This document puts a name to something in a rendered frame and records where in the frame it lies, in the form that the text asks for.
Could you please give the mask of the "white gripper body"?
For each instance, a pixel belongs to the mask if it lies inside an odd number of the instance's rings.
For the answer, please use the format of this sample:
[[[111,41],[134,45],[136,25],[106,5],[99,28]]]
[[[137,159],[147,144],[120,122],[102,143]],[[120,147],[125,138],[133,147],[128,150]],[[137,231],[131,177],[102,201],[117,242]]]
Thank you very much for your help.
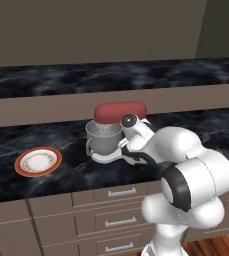
[[[138,152],[138,149],[133,144],[133,140],[123,138],[119,143],[118,147],[121,149],[123,156],[135,158]]]

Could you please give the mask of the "grey stand mixer bowl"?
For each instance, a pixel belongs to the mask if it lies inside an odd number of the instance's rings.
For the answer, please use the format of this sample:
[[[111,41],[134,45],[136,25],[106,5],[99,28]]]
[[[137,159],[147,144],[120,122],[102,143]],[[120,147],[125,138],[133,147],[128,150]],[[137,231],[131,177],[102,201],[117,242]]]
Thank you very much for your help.
[[[118,148],[121,141],[122,128],[116,124],[98,124],[94,120],[89,121],[85,127],[87,134],[86,154],[93,153],[109,155]]]

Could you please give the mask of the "red and white stand mixer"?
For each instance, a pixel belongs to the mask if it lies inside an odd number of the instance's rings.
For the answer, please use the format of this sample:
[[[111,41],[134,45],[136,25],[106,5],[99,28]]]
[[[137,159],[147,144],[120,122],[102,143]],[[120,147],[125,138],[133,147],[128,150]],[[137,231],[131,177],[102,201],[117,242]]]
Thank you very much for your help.
[[[122,119],[126,114],[132,114],[140,120],[146,117],[147,108],[140,101],[115,102],[99,104],[94,110],[94,121],[98,124],[116,124],[121,125]],[[93,153],[90,157],[98,163],[107,164],[115,160],[122,159],[121,149],[118,147],[109,155],[100,155]]]

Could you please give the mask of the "taupe drawer front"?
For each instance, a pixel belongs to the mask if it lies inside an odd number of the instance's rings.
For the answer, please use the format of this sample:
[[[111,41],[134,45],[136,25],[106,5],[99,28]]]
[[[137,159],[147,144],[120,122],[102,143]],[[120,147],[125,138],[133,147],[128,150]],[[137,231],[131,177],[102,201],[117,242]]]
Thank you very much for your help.
[[[127,195],[127,196],[119,196],[119,197],[108,197],[108,191],[124,191],[129,190],[135,187],[137,190],[136,194]],[[102,202],[109,202],[114,200],[123,200],[129,198],[136,198],[141,197],[149,194],[158,193],[161,191],[161,185],[159,181],[151,181],[151,182],[144,182],[144,183],[136,183],[136,184],[129,184],[129,185],[122,185],[122,186],[115,186],[115,187],[107,187],[101,189],[94,189],[88,191],[80,191],[80,192],[73,192],[72,193],[72,200],[73,205],[75,207],[88,205],[93,203],[102,203]]]
[[[137,218],[136,223],[105,228],[105,221],[118,221]],[[75,215],[76,232],[78,235],[86,235],[94,232],[102,232],[111,229],[126,228],[135,225],[145,224],[141,209],[138,204],[121,205],[118,207],[107,207],[79,212]]]
[[[79,243],[80,256],[122,256],[140,251],[148,242],[150,238],[147,234],[136,232],[135,234],[122,234],[116,237],[102,237],[87,240]],[[130,242],[134,244],[134,248],[122,250],[112,253],[106,253],[105,247],[117,247],[127,245]]]

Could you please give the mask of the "orange rimmed white plate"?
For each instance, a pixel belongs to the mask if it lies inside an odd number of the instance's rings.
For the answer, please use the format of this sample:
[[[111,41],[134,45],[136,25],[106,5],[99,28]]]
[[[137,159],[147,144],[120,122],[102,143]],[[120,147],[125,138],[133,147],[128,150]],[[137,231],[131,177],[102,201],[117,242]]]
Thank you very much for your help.
[[[62,155],[57,149],[40,146],[20,154],[15,160],[14,168],[21,176],[36,178],[52,173],[61,162]]]

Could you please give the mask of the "taupe cupboard panel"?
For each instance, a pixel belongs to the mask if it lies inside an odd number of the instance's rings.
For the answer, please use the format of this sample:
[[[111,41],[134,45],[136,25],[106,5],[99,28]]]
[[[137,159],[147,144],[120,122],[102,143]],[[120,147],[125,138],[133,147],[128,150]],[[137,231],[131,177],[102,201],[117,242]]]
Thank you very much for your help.
[[[29,199],[45,256],[79,256],[70,194]]]

